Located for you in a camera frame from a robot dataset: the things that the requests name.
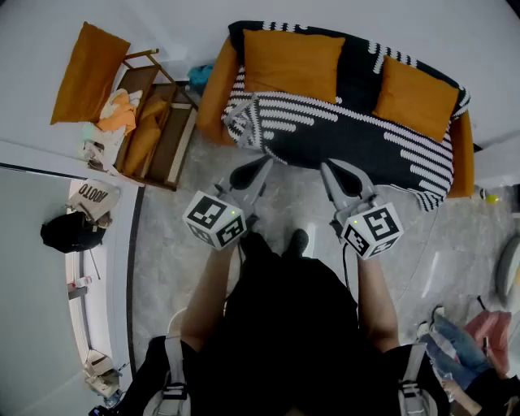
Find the orange and white clothes pile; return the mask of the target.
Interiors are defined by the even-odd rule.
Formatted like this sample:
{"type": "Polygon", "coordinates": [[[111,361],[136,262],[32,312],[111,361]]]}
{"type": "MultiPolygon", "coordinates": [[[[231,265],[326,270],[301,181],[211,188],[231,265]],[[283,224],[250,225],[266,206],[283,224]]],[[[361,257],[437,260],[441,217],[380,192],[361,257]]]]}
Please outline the orange and white clothes pile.
{"type": "Polygon", "coordinates": [[[137,107],[142,90],[128,93],[117,89],[107,99],[97,123],[85,123],[82,137],[85,142],[100,145],[103,155],[114,164],[124,138],[136,128],[137,107]]]}

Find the orange sofa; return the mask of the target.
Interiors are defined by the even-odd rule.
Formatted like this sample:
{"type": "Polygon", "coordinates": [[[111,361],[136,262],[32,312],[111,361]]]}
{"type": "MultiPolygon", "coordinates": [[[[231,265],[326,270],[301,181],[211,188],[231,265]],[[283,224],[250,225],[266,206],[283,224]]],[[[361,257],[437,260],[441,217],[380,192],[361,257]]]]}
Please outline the orange sofa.
{"type": "MultiPolygon", "coordinates": [[[[224,127],[221,115],[226,107],[239,68],[237,53],[227,39],[214,63],[210,79],[202,95],[197,115],[197,128],[202,137],[216,145],[236,146],[224,127]]],[[[462,114],[450,127],[453,147],[454,180],[449,198],[470,197],[475,186],[474,143],[470,115],[462,114]]]]}

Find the person's right forearm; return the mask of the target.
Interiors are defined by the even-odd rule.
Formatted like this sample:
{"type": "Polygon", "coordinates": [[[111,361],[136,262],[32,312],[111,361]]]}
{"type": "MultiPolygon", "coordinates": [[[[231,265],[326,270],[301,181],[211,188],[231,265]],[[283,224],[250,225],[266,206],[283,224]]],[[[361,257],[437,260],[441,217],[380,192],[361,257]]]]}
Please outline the person's right forearm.
{"type": "Polygon", "coordinates": [[[397,312],[379,259],[358,259],[357,269],[358,320],[362,333],[383,353],[397,348],[397,312]]]}

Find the beige tote bag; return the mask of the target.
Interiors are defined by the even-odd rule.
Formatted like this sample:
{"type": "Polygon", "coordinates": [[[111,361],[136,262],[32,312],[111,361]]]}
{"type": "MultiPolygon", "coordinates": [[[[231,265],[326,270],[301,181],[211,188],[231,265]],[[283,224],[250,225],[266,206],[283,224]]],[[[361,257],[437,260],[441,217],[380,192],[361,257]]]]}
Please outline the beige tote bag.
{"type": "Polygon", "coordinates": [[[112,184],[91,179],[83,180],[80,187],[69,197],[67,207],[85,214],[87,220],[96,223],[117,205],[119,196],[119,189],[112,184]]]}

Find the black backpack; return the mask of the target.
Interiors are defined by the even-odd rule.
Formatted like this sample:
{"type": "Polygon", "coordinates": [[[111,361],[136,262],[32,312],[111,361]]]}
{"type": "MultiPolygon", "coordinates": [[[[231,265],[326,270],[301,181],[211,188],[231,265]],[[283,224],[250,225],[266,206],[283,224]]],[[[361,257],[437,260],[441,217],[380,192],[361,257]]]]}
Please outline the black backpack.
{"type": "Polygon", "coordinates": [[[41,226],[43,243],[61,253],[83,252],[102,243],[106,229],[90,223],[83,212],[60,215],[41,226]]]}

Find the large orange cushion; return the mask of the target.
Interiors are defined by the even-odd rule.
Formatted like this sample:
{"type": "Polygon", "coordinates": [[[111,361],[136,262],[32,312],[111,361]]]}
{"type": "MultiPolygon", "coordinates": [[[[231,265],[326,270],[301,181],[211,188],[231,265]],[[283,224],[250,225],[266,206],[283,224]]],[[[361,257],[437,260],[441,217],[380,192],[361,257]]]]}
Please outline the large orange cushion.
{"type": "Polygon", "coordinates": [[[343,37],[248,29],[243,33],[246,92],[284,92],[336,101],[343,37]]]}

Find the wooden rattan chair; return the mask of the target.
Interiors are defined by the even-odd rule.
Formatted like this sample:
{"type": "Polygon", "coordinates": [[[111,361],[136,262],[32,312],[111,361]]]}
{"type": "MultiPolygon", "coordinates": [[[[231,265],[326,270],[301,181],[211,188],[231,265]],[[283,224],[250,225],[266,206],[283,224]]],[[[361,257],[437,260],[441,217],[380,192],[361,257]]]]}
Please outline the wooden rattan chair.
{"type": "Polygon", "coordinates": [[[127,55],[123,61],[127,70],[118,87],[126,89],[128,93],[143,91],[136,110],[136,128],[145,103],[152,95],[157,93],[167,101],[167,108],[158,122],[161,135],[136,172],[125,175],[123,165],[135,128],[123,140],[115,161],[115,170],[139,185],[153,185],[174,191],[179,182],[198,107],[188,95],[186,83],[175,81],[155,59],[158,52],[158,49],[153,49],[127,55]]]}

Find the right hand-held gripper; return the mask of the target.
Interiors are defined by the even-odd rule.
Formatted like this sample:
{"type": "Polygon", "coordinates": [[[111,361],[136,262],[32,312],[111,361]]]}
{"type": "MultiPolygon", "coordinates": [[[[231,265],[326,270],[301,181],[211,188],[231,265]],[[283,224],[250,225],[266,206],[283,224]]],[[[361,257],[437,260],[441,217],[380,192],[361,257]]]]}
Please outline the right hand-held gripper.
{"type": "Polygon", "coordinates": [[[339,240],[360,259],[392,248],[404,229],[394,205],[379,194],[372,195],[374,185],[368,175],[351,163],[331,158],[321,163],[320,172],[328,198],[338,210],[331,225],[339,240]],[[366,200],[348,207],[348,198],[366,200]]]}

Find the beige open box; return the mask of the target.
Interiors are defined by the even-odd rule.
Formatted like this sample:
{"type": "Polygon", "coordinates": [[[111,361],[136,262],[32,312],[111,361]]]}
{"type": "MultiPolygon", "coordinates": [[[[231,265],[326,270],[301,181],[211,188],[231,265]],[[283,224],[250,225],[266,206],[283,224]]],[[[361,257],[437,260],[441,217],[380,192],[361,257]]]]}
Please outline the beige open box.
{"type": "Polygon", "coordinates": [[[108,356],[95,349],[87,353],[84,374],[89,388],[106,399],[119,390],[119,372],[108,356]]]}

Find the person's black clothed body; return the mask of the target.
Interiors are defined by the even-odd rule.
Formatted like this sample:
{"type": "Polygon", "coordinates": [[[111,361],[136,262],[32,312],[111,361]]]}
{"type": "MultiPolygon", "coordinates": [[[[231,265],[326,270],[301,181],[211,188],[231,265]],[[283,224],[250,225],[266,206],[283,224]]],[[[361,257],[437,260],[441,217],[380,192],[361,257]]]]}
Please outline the person's black clothed body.
{"type": "Polygon", "coordinates": [[[302,230],[282,254],[242,238],[221,332],[200,353],[154,337],[113,416],[450,416],[424,346],[377,349],[358,293],[306,246],[302,230]]]}

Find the teal cloth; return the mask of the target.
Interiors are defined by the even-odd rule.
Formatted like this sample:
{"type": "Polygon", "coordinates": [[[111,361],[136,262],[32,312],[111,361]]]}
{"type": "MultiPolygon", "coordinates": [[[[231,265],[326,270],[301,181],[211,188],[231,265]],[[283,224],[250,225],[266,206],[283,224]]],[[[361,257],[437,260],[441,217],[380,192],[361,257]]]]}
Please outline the teal cloth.
{"type": "Polygon", "coordinates": [[[190,89],[201,96],[208,84],[213,68],[213,64],[192,67],[188,72],[188,84],[190,89]]]}

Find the white round appliance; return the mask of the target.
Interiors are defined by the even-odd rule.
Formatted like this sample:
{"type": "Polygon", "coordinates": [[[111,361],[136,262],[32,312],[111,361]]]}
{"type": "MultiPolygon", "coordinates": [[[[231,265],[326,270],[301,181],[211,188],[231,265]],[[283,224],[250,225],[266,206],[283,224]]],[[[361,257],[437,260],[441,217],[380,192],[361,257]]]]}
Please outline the white round appliance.
{"type": "Polygon", "coordinates": [[[520,236],[511,238],[497,263],[496,293],[505,310],[520,311],[520,236]]]}

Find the pink bag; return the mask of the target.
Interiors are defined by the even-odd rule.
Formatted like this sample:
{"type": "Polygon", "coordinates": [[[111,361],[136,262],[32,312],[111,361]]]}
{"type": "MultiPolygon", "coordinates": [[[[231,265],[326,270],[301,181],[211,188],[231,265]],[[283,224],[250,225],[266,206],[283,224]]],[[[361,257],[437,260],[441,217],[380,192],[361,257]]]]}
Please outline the pink bag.
{"type": "Polygon", "coordinates": [[[511,318],[510,312],[483,310],[464,327],[481,348],[487,339],[488,355],[502,375],[509,372],[508,334],[511,318]]]}

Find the person's left forearm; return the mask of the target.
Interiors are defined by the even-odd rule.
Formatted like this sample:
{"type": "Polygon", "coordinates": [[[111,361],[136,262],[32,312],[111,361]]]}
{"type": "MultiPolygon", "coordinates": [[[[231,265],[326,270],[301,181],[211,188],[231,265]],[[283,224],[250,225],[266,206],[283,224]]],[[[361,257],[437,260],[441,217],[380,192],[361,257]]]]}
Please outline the person's left forearm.
{"type": "Polygon", "coordinates": [[[222,330],[224,307],[236,243],[220,251],[212,249],[191,296],[180,329],[180,339],[200,353],[222,330]]]}

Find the black white striped blanket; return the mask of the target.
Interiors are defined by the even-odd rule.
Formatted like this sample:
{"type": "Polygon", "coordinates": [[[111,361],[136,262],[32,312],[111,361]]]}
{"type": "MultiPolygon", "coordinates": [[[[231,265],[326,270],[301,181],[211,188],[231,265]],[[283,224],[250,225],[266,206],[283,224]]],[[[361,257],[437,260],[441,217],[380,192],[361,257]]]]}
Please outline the black white striped blanket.
{"type": "Polygon", "coordinates": [[[319,168],[330,158],[351,163],[363,170],[373,184],[412,193],[424,211],[436,209],[449,198],[454,180],[450,127],[467,112],[470,102],[470,94],[463,86],[407,54],[343,32],[242,20],[229,26],[228,39],[237,53],[239,68],[221,120],[237,145],[309,169],[319,168]],[[284,92],[246,92],[245,29],[343,37],[336,101],[284,92]],[[458,89],[457,103],[441,142],[372,114],[386,56],[458,89]]]}

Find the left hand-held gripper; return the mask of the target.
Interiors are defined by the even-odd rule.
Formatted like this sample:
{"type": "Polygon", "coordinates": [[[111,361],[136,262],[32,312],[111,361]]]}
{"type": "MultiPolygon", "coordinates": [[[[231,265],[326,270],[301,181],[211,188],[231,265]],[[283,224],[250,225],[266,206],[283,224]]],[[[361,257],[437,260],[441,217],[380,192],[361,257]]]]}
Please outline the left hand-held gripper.
{"type": "Polygon", "coordinates": [[[213,184],[197,191],[183,214],[189,231],[214,249],[224,249],[246,233],[272,166],[271,158],[257,158],[232,171],[231,186],[213,184]]]}

